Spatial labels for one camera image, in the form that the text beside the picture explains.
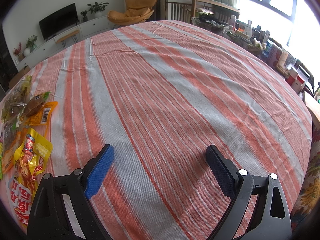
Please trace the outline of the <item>yellow red snack bag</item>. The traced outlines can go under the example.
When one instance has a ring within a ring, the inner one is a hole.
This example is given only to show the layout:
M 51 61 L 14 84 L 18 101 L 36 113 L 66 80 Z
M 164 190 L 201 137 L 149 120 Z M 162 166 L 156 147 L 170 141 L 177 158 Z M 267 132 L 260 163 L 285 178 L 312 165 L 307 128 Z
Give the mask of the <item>yellow red snack bag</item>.
M 33 128 L 14 153 L 14 175 L 9 183 L 10 199 L 18 223 L 27 228 L 38 188 L 37 176 L 46 169 L 53 145 Z

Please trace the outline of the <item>small brown meat packet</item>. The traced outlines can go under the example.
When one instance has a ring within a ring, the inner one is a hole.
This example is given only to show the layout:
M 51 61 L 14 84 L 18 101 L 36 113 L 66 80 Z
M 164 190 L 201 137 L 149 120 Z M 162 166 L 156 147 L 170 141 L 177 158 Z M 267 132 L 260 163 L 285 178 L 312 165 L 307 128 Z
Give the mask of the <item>small brown meat packet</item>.
M 51 92 L 47 91 L 41 94 L 37 94 L 26 104 L 23 115 L 28 118 L 35 115 L 41 107 L 46 103 Z

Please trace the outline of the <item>floral cushion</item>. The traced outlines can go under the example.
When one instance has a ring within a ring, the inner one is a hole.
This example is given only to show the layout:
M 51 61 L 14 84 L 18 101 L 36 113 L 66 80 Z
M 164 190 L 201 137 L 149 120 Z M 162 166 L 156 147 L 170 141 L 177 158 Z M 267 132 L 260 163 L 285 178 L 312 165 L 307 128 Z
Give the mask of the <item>floral cushion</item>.
M 319 129 L 317 129 L 314 124 L 312 125 L 312 128 L 308 168 L 297 201 L 290 213 L 292 231 L 295 231 L 296 228 L 300 226 L 302 221 L 308 217 L 319 201 Z

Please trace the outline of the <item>red striped tablecloth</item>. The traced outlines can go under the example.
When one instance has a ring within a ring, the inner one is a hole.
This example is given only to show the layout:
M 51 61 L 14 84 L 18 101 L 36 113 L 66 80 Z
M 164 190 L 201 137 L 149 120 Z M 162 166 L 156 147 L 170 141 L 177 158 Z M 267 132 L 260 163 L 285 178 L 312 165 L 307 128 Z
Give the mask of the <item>red striped tablecloth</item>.
M 270 66 L 219 35 L 178 21 L 94 35 L 41 61 L 31 97 L 57 101 L 53 145 L 27 228 L 1 180 L 1 239 L 305 239 L 290 213 L 310 159 L 312 117 Z M 84 166 L 104 145 L 114 161 L 87 199 Z M 226 197 L 206 160 L 236 166 Z

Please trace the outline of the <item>brown cardboard box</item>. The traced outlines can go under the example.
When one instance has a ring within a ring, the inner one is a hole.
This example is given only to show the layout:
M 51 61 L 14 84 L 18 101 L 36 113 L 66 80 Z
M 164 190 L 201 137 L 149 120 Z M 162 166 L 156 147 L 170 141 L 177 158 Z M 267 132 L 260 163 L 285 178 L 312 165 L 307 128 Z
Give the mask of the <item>brown cardboard box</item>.
M 28 72 L 29 66 L 23 67 L 9 82 L 9 89 L 12 89 Z

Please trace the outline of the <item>cluttered windowsill items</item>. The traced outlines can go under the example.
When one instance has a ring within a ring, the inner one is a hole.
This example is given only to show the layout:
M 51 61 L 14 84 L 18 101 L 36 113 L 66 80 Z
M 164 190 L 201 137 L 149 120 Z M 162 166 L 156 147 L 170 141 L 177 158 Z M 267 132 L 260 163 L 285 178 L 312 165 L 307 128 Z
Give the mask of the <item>cluttered windowsill items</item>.
M 229 39 L 264 61 L 268 66 L 275 69 L 287 79 L 291 77 L 291 72 L 297 72 L 298 75 L 305 79 L 306 84 L 302 91 L 309 93 L 316 101 L 319 101 L 319 90 L 314 90 L 313 75 L 304 64 L 299 60 L 290 60 L 287 66 L 283 67 L 278 64 L 280 57 L 284 55 L 285 50 L 274 43 L 274 40 L 267 40 L 266 43 L 261 43 L 254 36 L 245 38 L 244 33 L 239 29 L 232 30 L 231 25 L 227 25 L 225 22 L 216 22 L 215 17 L 212 14 L 200 13 L 199 17 L 193 17 L 191 19 L 191 23 L 192 25 Z

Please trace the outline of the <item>small wooden bench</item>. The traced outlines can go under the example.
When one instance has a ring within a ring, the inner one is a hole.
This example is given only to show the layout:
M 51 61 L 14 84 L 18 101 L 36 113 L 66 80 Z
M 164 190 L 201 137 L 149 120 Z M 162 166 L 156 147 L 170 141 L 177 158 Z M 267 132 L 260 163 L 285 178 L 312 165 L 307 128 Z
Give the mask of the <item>small wooden bench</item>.
M 60 38 L 58 38 L 55 43 L 58 44 L 62 44 L 62 47 L 63 49 L 66 49 L 67 48 L 67 40 L 69 38 L 71 38 L 73 40 L 73 43 L 76 44 L 78 43 L 78 37 L 77 35 L 80 33 L 80 30 L 79 29 L 76 29 L 75 31 L 71 32 L 71 33 L 68 33 L 67 35 L 65 36 L 61 36 Z

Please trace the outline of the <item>red flower vase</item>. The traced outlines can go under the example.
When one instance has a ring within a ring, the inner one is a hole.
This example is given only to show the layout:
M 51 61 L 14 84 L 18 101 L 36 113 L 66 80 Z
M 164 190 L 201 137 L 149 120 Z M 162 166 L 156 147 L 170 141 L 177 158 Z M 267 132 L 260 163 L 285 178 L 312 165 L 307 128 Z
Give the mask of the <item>red flower vase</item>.
M 17 57 L 18 61 L 23 60 L 23 52 L 21 43 L 18 44 L 17 48 L 14 48 L 13 54 Z

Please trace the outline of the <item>leafy plant white vase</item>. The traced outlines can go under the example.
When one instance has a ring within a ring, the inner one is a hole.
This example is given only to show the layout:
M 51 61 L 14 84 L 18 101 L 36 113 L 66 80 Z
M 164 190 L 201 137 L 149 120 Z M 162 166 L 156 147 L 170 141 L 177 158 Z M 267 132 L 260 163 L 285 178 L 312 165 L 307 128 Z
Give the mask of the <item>leafy plant white vase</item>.
M 37 35 L 32 35 L 27 39 L 25 50 L 23 51 L 24 57 L 27 57 L 36 48 Z

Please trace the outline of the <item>white tv cabinet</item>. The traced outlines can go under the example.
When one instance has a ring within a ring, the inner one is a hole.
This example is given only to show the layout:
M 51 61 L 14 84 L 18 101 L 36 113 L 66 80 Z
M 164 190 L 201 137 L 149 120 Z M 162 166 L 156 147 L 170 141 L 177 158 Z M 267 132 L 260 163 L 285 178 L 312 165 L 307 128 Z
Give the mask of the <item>white tv cabinet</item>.
M 76 44 L 89 37 L 109 30 L 107 16 L 94 18 L 57 34 L 53 38 L 36 47 L 17 66 L 17 70 L 22 70 L 25 66 L 35 67 L 41 61 L 57 54 L 58 52 Z

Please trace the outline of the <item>small dark potted plant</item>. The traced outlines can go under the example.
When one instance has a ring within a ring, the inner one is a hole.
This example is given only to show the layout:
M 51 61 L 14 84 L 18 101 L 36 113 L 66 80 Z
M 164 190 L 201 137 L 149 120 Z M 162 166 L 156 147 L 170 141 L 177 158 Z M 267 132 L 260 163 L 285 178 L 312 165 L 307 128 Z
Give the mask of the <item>small dark potted plant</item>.
M 84 10 L 82 12 L 80 12 L 80 15 L 82 17 L 82 21 L 83 22 L 87 22 L 88 21 L 88 18 L 87 18 L 87 10 Z

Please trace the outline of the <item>black flat television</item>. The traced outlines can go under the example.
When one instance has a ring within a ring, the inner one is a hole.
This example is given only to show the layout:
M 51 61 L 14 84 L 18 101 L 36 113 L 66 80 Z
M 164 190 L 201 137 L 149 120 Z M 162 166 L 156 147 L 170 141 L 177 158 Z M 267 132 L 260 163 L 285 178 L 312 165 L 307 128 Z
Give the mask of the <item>black flat television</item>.
M 75 3 L 72 3 L 40 20 L 39 26 L 44 40 L 50 39 L 67 27 L 79 22 Z

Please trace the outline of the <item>green potted plant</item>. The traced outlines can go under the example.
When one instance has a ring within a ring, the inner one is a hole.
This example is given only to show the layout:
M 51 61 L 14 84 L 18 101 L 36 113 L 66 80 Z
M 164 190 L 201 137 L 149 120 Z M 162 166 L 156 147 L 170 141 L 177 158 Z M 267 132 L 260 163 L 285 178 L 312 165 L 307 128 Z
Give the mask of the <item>green potted plant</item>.
M 97 12 L 103 12 L 107 7 L 109 3 L 108 2 L 94 2 L 92 4 L 86 4 L 88 7 L 89 12 L 93 15 L 96 14 Z

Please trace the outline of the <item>orange lounge chair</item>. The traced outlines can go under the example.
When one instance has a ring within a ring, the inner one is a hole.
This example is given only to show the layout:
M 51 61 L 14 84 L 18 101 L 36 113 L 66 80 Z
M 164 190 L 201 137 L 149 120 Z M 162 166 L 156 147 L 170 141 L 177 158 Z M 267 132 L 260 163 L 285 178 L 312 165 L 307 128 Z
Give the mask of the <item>orange lounge chair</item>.
M 108 20 L 120 27 L 143 23 L 155 12 L 158 0 L 125 0 L 125 12 L 111 10 L 108 12 Z

